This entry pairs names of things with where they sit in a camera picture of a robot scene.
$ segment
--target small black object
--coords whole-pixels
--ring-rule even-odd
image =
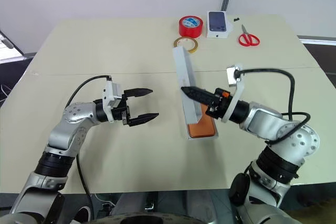
[[[241,206],[250,188],[250,177],[247,174],[239,173],[233,180],[229,192],[229,199],[236,207]]]

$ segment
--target red scissors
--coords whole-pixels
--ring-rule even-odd
[[[249,47],[249,46],[258,46],[260,44],[260,39],[253,35],[253,34],[249,34],[244,25],[241,25],[242,30],[243,30],[243,34],[239,36],[238,41],[239,44],[241,44],[244,47]]]

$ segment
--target white box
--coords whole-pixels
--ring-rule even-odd
[[[209,13],[223,13],[224,14],[224,19],[221,25],[224,25],[226,30],[225,31],[211,31],[210,30],[210,24],[209,24]],[[219,10],[210,10],[207,12],[206,15],[206,26],[207,26],[207,33],[206,37],[207,38],[220,38],[220,39],[226,39],[229,33],[233,30],[233,25],[230,23],[230,21],[227,19],[226,12],[225,11],[219,11]]]
[[[193,67],[191,65],[189,53],[184,47],[174,47],[173,55],[176,64],[177,80],[180,87],[196,86]],[[198,123],[202,117],[201,105],[183,93],[180,90],[182,98],[182,106],[186,124]]]

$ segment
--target orange object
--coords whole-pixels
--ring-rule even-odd
[[[196,124],[188,124],[188,132],[192,138],[214,136],[216,134],[214,119],[205,114],[207,106],[201,104],[202,118]]]
[[[225,97],[225,98],[228,98],[228,97],[230,96],[230,93],[224,91],[224,92],[222,93],[222,96]]]

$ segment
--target table surface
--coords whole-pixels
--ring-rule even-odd
[[[336,89],[282,18],[239,18],[228,39],[197,39],[199,48],[191,55],[197,85],[211,92],[228,89],[225,69],[235,63],[287,69],[296,79],[293,110],[309,112],[309,124],[321,138],[319,150],[307,158],[292,183],[336,181],[336,174],[325,169],[336,162]],[[154,90],[129,99],[132,116],[160,115],[136,127],[104,123],[89,131],[80,162],[91,192],[229,188],[265,144],[238,125],[220,121],[217,139],[187,140],[172,55],[177,22],[178,18],[68,20],[57,26],[0,109],[0,192],[21,190],[73,90],[102,73],[111,73],[123,89]],[[238,44],[241,24],[260,38],[260,46]],[[250,74],[245,82],[243,100],[287,110],[285,77]],[[74,101],[98,99],[102,87],[103,80],[88,83]],[[83,192],[76,165],[62,192]]]

